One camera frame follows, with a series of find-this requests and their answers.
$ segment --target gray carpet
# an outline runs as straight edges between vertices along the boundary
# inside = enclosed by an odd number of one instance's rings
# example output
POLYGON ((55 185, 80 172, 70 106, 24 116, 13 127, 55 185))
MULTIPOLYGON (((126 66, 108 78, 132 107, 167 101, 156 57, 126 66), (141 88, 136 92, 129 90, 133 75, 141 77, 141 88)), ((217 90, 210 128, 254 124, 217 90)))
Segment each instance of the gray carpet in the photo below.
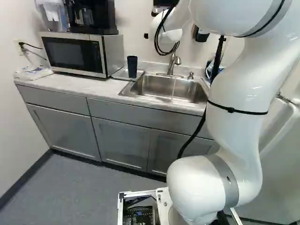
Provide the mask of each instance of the gray carpet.
POLYGON ((165 183, 53 155, 0 211, 0 225, 116 225, 121 191, 165 183))

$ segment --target black cup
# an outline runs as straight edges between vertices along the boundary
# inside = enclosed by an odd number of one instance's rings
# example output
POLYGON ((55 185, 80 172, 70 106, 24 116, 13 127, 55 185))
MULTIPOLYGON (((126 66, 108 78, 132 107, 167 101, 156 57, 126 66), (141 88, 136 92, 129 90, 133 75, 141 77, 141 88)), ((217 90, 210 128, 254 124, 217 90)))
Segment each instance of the black cup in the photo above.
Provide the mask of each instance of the black cup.
POLYGON ((127 56, 127 64, 128 64, 129 78, 136 78, 137 56, 134 56, 134 55, 127 56))

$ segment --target microwave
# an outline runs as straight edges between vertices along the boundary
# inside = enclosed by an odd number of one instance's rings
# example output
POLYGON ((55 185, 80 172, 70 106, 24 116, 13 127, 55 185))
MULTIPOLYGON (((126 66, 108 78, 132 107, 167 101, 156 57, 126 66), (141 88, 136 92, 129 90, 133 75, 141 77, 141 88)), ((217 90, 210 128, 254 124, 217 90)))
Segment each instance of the microwave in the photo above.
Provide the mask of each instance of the microwave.
POLYGON ((124 66, 123 35, 40 32, 51 69, 108 78, 124 66))

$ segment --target stainless steel sink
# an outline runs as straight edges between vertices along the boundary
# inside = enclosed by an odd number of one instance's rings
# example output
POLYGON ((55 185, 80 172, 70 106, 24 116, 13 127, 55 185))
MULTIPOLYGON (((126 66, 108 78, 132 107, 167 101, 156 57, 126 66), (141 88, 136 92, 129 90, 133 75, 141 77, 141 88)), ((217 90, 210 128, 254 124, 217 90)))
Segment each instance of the stainless steel sink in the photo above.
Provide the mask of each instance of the stainless steel sink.
POLYGON ((145 74, 130 82, 119 93, 121 96, 148 99, 180 105, 204 104, 208 88, 203 79, 187 80, 165 75, 145 74))

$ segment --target countertop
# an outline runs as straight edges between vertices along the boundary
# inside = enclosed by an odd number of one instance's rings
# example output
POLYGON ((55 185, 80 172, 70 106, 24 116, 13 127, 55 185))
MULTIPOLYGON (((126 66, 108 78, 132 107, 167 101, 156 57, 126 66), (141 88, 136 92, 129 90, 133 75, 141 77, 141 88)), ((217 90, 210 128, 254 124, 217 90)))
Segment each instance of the countertop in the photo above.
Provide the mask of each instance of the countertop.
POLYGON ((201 116, 205 109, 205 104, 198 104, 197 106, 182 106, 172 103, 150 102, 145 99, 119 96, 118 94, 128 84, 128 81, 115 80, 112 78, 100 79, 85 76, 52 74, 34 81, 22 81, 15 79, 15 84, 87 98, 192 115, 201 116))

